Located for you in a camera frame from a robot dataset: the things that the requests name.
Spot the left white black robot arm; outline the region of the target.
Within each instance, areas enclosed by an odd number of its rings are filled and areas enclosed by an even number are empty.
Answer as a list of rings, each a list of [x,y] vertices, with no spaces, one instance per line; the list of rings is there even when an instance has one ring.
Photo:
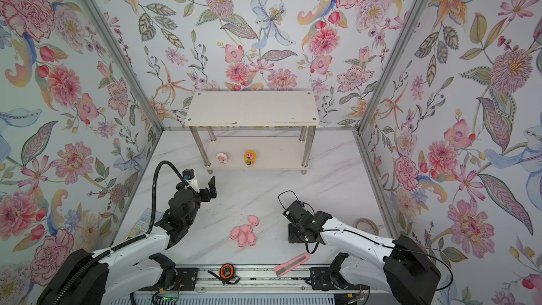
[[[176,264],[165,252],[188,234],[201,204],[217,196],[214,179],[206,189],[199,189],[195,179],[177,188],[151,233],[93,253],[73,252],[42,291],[38,304],[109,304],[140,289],[173,285]]]

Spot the yellow-haired princess toy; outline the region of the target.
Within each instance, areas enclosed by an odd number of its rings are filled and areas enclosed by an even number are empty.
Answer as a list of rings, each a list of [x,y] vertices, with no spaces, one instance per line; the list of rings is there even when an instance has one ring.
[[[257,160],[256,152],[254,152],[254,151],[246,151],[244,153],[244,161],[248,166],[255,164],[256,160]]]

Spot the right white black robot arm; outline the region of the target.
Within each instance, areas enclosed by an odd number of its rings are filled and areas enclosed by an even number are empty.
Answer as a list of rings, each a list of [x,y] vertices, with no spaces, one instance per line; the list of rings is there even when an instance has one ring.
[[[285,208],[289,243],[327,245],[338,254],[325,272],[312,278],[324,291],[371,287],[391,293],[400,304],[430,304],[437,292],[439,269],[407,237],[380,237],[351,227],[329,213],[311,213],[300,201]]]

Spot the white two-tier shelf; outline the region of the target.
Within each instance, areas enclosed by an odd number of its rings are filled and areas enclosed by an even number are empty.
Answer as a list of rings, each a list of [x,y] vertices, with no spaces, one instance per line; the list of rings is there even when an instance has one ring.
[[[309,170],[318,109],[311,91],[198,92],[185,121],[208,172]],[[248,166],[244,153],[257,154]],[[216,159],[226,153],[229,162]]]

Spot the pink round pig toy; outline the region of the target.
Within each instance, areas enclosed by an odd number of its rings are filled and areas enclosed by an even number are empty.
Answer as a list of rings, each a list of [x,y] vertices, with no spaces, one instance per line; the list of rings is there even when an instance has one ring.
[[[229,156],[224,153],[224,152],[219,152],[217,155],[216,155],[216,159],[218,160],[218,162],[222,165],[226,165],[228,162],[229,162]]]

